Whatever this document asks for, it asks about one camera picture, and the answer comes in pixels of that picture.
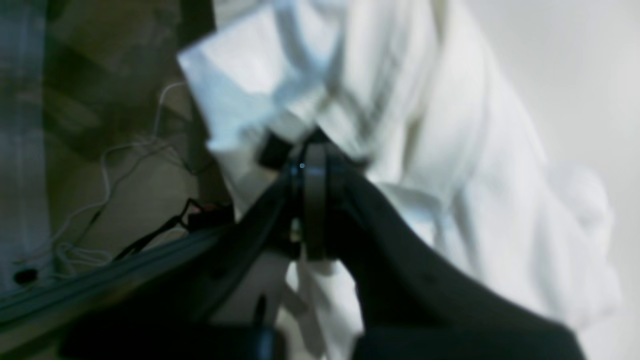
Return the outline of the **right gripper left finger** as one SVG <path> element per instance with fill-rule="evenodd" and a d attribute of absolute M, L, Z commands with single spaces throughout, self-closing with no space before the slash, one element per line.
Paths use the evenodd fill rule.
<path fill-rule="evenodd" d="M 194 260 L 91 314 L 60 346 L 66 360 L 274 360 L 290 263 L 324 260 L 329 155 L 309 142 L 239 224 Z"/>

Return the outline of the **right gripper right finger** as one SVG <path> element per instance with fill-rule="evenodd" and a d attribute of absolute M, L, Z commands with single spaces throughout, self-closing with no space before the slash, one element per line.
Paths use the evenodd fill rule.
<path fill-rule="evenodd" d="M 425 245 L 327 146 L 327 235 L 356 283 L 355 360 L 583 360 L 573 332 L 490 291 Z"/>

